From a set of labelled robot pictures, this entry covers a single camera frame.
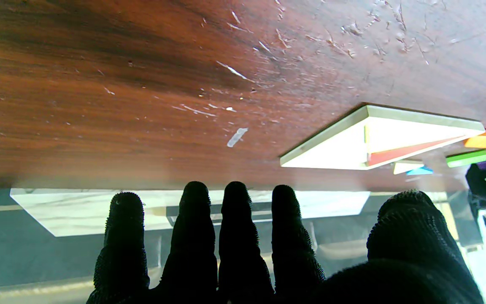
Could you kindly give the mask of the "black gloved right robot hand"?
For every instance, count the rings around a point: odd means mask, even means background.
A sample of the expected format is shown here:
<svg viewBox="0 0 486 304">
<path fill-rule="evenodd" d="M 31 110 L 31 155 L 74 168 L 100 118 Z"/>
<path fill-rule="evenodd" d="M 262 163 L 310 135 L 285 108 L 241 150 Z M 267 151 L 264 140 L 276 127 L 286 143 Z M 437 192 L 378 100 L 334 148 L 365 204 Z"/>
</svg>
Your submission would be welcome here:
<svg viewBox="0 0 486 304">
<path fill-rule="evenodd" d="M 260 254 L 246 186 L 224 189 L 219 258 L 208 188 L 188 183 L 179 203 L 170 252 L 151 289 L 138 195 L 116 194 L 89 304 L 482 304 L 446 220 L 424 192 L 388 199 L 368 236 L 367 261 L 326 278 L 302 223 L 294 190 L 272 193 L 275 283 Z"/>
</svg>

